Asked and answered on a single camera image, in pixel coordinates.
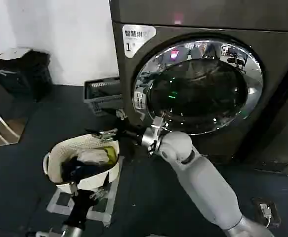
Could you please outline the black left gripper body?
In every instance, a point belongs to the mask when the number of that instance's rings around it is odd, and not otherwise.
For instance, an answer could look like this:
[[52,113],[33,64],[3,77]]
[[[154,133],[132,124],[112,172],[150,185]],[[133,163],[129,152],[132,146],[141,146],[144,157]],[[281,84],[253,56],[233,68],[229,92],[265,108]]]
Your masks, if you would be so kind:
[[78,190],[77,194],[72,196],[74,206],[66,220],[67,226],[85,228],[87,213],[92,206],[96,205],[96,200],[92,197],[93,194],[93,191]]

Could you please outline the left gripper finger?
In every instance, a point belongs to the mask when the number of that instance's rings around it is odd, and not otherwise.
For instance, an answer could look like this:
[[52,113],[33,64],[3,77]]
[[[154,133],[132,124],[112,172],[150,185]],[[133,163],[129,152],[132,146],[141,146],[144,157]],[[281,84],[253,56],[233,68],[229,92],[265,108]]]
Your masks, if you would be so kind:
[[77,197],[79,195],[79,191],[78,191],[78,186],[77,186],[77,183],[76,182],[70,182],[69,183],[69,187],[70,187],[70,192],[71,192],[71,195],[73,197]]
[[96,191],[94,191],[89,196],[89,198],[91,200],[101,200],[101,199],[105,198],[109,193],[109,187],[110,187],[109,173],[107,173],[103,185],[101,187],[99,187]]

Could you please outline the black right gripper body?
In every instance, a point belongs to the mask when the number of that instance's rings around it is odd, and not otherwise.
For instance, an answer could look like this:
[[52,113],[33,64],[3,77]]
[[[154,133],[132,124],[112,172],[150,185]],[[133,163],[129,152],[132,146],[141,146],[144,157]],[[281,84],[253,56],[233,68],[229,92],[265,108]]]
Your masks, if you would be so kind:
[[145,128],[141,127],[129,127],[118,131],[119,138],[128,138],[135,145],[142,145],[143,135],[145,133]]

